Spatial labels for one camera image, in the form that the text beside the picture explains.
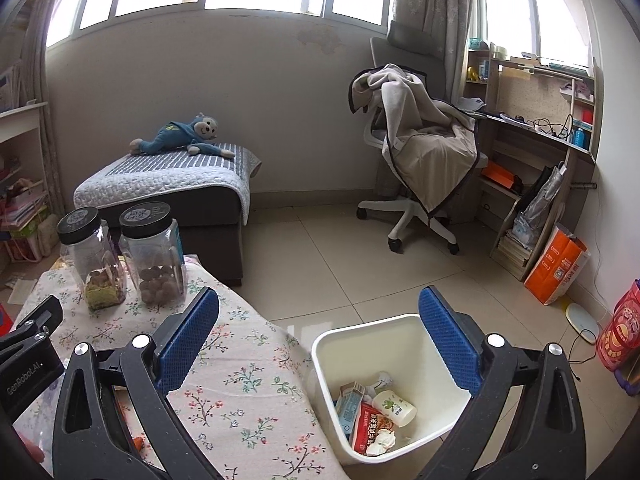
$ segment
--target striped blanket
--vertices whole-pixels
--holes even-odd
[[[236,144],[219,144],[236,158],[189,155],[185,150],[157,155],[125,155],[85,180],[74,192],[74,205],[110,207],[165,193],[223,186],[240,197],[244,224],[249,216],[249,179],[261,165],[249,150]]]

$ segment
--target metal screw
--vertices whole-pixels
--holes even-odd
[[[148,335],[140,334],[135,336],[135,338],[133,338],[132,344],[133,346],[135,346],[135,348],[144,348],[146,345],[149,344],[150,341],[151,339],[149,338]]]
[[[84,355],[89,351],[89,345],[87,343],[80,343],[76,345],[74,352],[76,355]]]
[[[496,348],[504,346],[504,338],[499,334],[489,334],[489,337],[486,340],[491,346]]]
[[[558,343],[551,343],[549,345],[549,351],[553,355],[562,355],[562,347]]]

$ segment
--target curtain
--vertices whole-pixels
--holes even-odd
[[[396,0],[396,22],[427,33],[445,66],[446,95],[457,102],[473,0]]]
[[[22,85],[27,100],[49,101],[45,54],[47,29],[57,0],[35,0],[29,25],[22,44]],[[50,107],[42,108],[40,115],[40,144],[44,173],[49,190],[49,203],[54,213],[64,212],[64,202],[60,187],[60,170],[56,151],[56,137],[51,119]]]

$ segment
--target blue gripper pad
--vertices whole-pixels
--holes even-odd
[[[156,341],[156,388],[163,395],[182,386],[219,312],[218,295],[212,288],[203,287],[182,313],[167,317],[158,327],[156,334],[161,335]]]
[[[420,292],[418,313],[453,380],[475,397],[482,384],[478,352],[431,287]]]

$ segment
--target pink bag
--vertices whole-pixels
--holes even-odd
[[[614,372],[640,346],[640,288],[635,280],[617,303],[613,319],[600,333],[597,352],[609,370]]]

